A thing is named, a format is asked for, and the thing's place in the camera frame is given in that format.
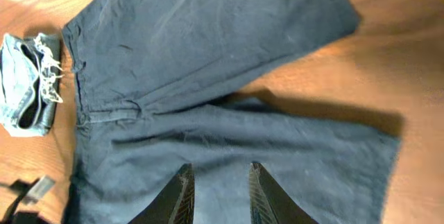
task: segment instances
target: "folded jeans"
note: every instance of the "folded jeans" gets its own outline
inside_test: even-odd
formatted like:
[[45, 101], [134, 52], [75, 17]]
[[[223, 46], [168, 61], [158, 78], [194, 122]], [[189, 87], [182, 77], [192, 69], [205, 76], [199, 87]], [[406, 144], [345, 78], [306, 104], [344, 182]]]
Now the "folded jeans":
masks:
[[10, 34], [0, 48], [0, 123], [13, 137], [43, 136], [52, 126], [61, 68], [60, 39]]

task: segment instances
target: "wood grain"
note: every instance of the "wood grain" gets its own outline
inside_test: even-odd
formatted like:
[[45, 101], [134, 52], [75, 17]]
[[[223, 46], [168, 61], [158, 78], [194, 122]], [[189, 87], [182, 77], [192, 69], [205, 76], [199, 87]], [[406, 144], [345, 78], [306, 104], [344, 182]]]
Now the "wood grain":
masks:
[[[0, 0], [0, 34], [60, 29], [91, 0]], [[358, 121], [400, 135], [402, 150], [384, 223], [444, 222], [444, 0], [351, 0], [358, 32], [242, 89], [294, 114]], [[59, 223], [75, 139], [74, 76], [65, 77], [47, 137], [11, 138], [0, 129], [0, 182], [49, 174], [57, 186], [33, 209]], [[0, 214], [13, 195], [0, 189]]]

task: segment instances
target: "wooden floor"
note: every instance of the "wooden floor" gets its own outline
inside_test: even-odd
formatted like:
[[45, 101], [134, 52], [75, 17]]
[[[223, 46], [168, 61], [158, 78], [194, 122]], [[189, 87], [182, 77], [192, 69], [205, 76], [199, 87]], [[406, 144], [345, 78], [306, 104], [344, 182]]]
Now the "wooden floor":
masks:
[[[91, 0], [0, 0], [0, 35], [60, 29]], [[384, 223], [444, 223], [444, 0], [352, 0], [357, 34], [276, 69], [243, 89], [289, 112], [359, 121], [402, 138]], [[0, 182], [48, 174], [57, 186], [33, 209], [60, 222], [75, 146], [74, 81], [65, 77], [47, 137], [0, 128]], [[13, 195], [0, 189], [0, 214]]]

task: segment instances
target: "light blue denim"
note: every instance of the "light blue denim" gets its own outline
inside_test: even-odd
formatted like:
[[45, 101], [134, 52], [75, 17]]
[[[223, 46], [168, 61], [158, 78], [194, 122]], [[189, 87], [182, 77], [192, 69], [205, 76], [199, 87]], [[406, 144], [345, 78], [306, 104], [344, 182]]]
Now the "light blue denim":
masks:
[[57, 35], [10, 34], [0, 49], [0, 123], [13, 137], [43, 136], [52, 126], [61, 68]]

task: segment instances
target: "dark blue pants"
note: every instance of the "dark blue pants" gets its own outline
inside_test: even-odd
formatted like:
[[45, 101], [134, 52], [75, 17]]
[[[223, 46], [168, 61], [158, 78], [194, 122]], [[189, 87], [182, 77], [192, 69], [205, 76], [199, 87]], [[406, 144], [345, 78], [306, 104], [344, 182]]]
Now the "dark blue pants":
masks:
[[194, 223], [249, 223], [255, 161], [319, 223], [378, 223], [395, 138], [212, 103], [358, 23], [348, 0], [93, 0], [63, 29], [78, 113], [64, 221], [126, 223], [192, 163]]

